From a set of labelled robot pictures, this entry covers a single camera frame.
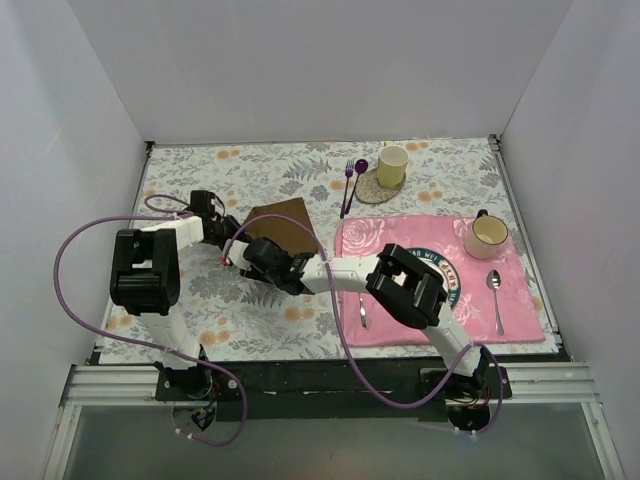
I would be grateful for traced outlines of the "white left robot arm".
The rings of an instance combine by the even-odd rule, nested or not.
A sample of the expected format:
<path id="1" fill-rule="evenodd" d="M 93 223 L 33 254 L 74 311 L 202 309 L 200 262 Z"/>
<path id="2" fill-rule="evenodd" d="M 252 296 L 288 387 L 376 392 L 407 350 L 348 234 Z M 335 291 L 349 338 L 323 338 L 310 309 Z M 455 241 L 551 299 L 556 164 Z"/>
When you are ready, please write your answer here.
<path id="1" fill-rule="evenodd" d="M 213 389 L 211 370 L 200 365 L 204 348 L 175 308 L 181 290 L 179 252 L 199 243 L 222 249 L 240 223 L 217 195 L 194 190 L 186 209 L 170 220 L 117 232 L 110 278 L 112 302 L 146 328 L 163 357 L 155 364 L 168 385 L 193 400 Z"/>

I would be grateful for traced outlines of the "brown cloth napkin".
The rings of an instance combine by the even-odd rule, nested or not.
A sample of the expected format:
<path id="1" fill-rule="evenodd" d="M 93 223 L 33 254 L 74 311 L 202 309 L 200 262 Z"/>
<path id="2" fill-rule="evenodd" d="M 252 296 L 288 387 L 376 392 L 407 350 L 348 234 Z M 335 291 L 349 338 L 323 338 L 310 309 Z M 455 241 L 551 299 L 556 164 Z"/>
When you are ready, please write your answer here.
<path id="1" fill-rule="evenodd" d="M 318 253 L 318 245 L 308 233 L 314 232 L 304 200 L 301 197 L 251 209 L 244 223 L 269 215 L 245 228 L 254 239 L 267 238 L 290 255 Z"/>

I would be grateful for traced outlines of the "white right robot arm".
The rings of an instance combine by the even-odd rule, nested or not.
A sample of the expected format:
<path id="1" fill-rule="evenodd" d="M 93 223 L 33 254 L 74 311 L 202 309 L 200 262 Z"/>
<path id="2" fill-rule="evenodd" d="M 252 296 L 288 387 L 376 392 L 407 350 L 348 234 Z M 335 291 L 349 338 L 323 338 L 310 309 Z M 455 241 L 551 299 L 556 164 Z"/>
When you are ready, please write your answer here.
<path id="1" fill-rule="evenodd" d="M 296 295 L 328 292 L 369 294 L 396 322 L 421 332 L 437 349 L 451 374 L 448 394 L 479 395 L 489 384 L 489 363 L 454 318 L 444 279 L 434 268 L 396 244 L 379 254 L 334 258 L 291 255 L 273 241 L 227 243 L 228 261 L 242 275 Z"/>

